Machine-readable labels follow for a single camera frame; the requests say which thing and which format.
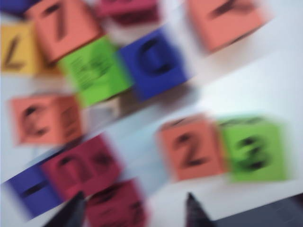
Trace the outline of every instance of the number block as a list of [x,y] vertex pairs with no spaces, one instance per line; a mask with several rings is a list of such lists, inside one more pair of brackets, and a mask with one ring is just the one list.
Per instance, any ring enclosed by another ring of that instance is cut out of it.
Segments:
[[63,202],[38,166],[24,170],[9,179],[8,183],[32,218]]
[[102,35],[88,6],[81,0],[44,0],[26,14],[35,22],[49,61],[57,61]]
[[280,127],[262,117],[219,121],[233,181],[287,178]]
[[198,34],[209,51],[216,51],[265,24],[252,0],[187,0]]
[[162,29],[120,50],[141,100],[146,100],[188,80],[177,50]]
[[215,127],[203,115],[164,124],[159,138],[177,180],[224,172]]
[[32,5],[40,0],[4,0],[1,1],[0,10],[17,16],[22,16]]
[[158,0],[100,0],[98,17],[111,17],[121,25],[155,22],[160,19]]
[[46,63],[31,23],[1,25],[1,59],[2,72],[29,76],[60,74],[57,67]]
[[42,169],[66,200],[79,191],[87,197],[104,190],[121,173],[111,148],[100,136],[51,158]]
[[87,203],[92,227],[143,227],[147,215],[134,180],[117,183],[93,195]]
[[10,101],[19,143],[65,144],[82,135],[73,96],[39,95]]
[[70,75],[84,106],[108,99],[132,85],[106,36],[67,55],[60,65]]

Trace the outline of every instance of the blue cube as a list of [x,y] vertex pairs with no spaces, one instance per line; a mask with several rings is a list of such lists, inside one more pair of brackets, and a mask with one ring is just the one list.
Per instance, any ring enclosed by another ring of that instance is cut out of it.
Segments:
[[40,0],[2,0],[0,10],[22,16],[25,11],[39,1]]
[[169,43],[163,28],[123,47],[119,52],[142,101],[188,80],[181,56]]
[[26,206],[32,218],[63,202],[37,165],[12,177],[8,183]]

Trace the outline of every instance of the green cube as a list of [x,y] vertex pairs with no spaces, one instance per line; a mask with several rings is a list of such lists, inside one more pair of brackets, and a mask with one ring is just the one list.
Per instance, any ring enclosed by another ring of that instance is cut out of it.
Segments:
[[132,85],[122,60],[106,36],[65,56],[60,66],[78,90],[83,106],[108,99]]
[[220,119],[233,181],[287,179],[281,127],[262,117]]

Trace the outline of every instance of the white surface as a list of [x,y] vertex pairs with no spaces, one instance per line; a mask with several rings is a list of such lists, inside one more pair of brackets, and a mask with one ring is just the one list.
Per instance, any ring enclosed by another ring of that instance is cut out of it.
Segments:
[[[111,123],[114,117],[109,116],[107,123],[102,124],[103,115],[99,115],[99,119],[98,114],[95,115],[93,125],[98,127],[90,129],[93,131],[90,136],[106,131],[125,163],[124,178],[139,177],[148,196],[149,226],[184,226],[184,200],[188,191],[195,193],[212,219],[303,192],[303,1],[264,2],[273,11],[273,20],[251,36],[207,55],[196,42],[177,0],[163,1],[171,35],[179,42],[188,68],[195,75],[190,81],[192,88],[177,87],[114,123]],[[44,90],[45,86],[48,90],[70,90],[56,79],[37,82],[1,76],[1,182],[29,167],[33,159],[45,155],[49,149],[39,147],[33,152],[33,147],[15,147],[6,108],[6,101],[12,96],[32,94]],[[126,99],[121,98],[120,102],[123,104]],[[288,159],[295,178],[276,183],[231,184],[226,174],[172,183],[154,134],[167,119],[199,111],[213,116],[261,112],[285,121]],[[1,188],[1,225],[4,227],[39,227],[57,210],[27,222],[10,192]]]

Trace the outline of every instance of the orange block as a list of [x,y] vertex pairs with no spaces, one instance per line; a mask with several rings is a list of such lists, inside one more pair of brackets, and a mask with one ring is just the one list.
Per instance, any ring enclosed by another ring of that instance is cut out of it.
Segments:
[[266,20],[252,0],[187,0],[189,15],[209,51],[249,35]]
[[10,101],[18,143],[65,144],[82,135],[74,96],[40,95]]
[[26,15],[33,19],[49,61],[59,60],[102,34],[88,6],[81,0],[43,0]]
[[203,115],[164,124],[159,138],[178,180],[224,172],[214,127]]

